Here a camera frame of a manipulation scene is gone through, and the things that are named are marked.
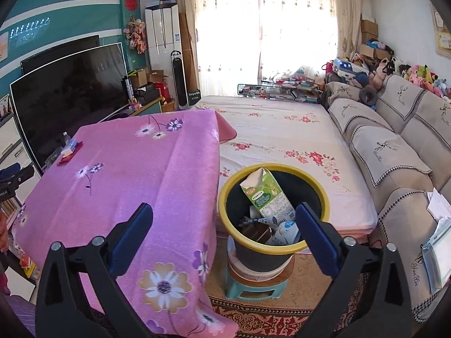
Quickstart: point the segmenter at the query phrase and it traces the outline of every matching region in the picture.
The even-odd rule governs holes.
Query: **screw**
[[[357,244],[357,241],[355,241],[355,239],[350,236],[345,237],[343,240],[347,246],[354,246]]]
[[[92,241],[92,245],[94,246],[100,246],[103,244],[103,242],[105,241],[105,239],[103,238],[103,236],[96,236]]]
[[[55,241],[51,247],[50,247],[54,252],[59,250],[61,248],[61,243],[59,241]]]
[[[387,244],[387,249],[391,252],[396,252],[396,245],[393,243],[388,243]]]

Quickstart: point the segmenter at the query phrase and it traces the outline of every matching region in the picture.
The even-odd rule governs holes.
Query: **beige sofa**
[[[385,79],[376,111],[356,101],[355,88],[339,82],[326,86],[329,114],[378,212],[370,245],[397,245],[414,320],[424,323],[446,290],[430,293],[421,247],[437,226],[427,211],[426,192],[436,188],[451,203],[451,105],[396,75]]]

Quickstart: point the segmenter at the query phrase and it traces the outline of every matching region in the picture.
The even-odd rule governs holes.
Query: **plastic stool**
[[[278,299],[286,288],[288,278],[293,272],[295,259],[292,258],[290,263],[285,267],[281,274],[270,279],[269,281],[254,282],[243,279],[237,275],[234,270],[227,263],[225,275],[225,298],[227,300],[243,300],[243,301],[261,301],[267,299]],[[243,292],[271,292],[264,297],[243,297]]]

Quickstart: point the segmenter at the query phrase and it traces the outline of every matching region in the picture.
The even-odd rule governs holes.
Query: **yellow rim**
[[[255,252],[263,253],[263,254],[271,254],[271,255],[284,255],[284,254],[293,254],[295,252],[299,252],[299,250],[303,250],[307,247],[307,243],[305,241],[301,241],[299,243],[287,246],[270,246],[257,243],[247,237],[245,237],[242,233],[240,233],[235,226],[232,225],[231,221],[227,217],[226,212],[226,200],[229,192],[233,188],[233,186],[240,180],[251,174],[251,172],[256,171],[259,168],[266,168],[269,171],[271,170],[279,170],[283,172],[288,172],[290,174],[294,174],[301,179],[304,179],[318,194],[319,200],[321,202],[321,221],[329,221],[329,213],[330,213],[330,205],[329,199],[324,191],[324,188],[319,184],[319,182],[313,178],[310,174],[295,168],[290,165],[278,164],[278,163],[267,163],[267,164],[258,164],[252,165],[247,168],[241,169],[232,175],[227,182],[222,187],[219,193],[219,215],[221,217],[222,223],[225,228],[229,232],[229,234],[241,245],[254,250]]]

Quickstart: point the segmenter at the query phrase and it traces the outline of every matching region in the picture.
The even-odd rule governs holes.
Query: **trash can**
[[[295,252],[305,249],[307,244],[301,240],[287,246],[269,246],[245,237],[238,229],[239,221],[244,216],[249,217],[249,207],[252,205],[240,183],[259,168],[266,168],[272,173],[295,209],[302,202],[307,202],[322,221],[328,221],[330,206],[326,192],[319,182],[310,174],[289,165],[252,165],[236,172],[225,182],[219,194],[219,215],[235,241],[237,257],[250,270],[270,272],[283,265]]]

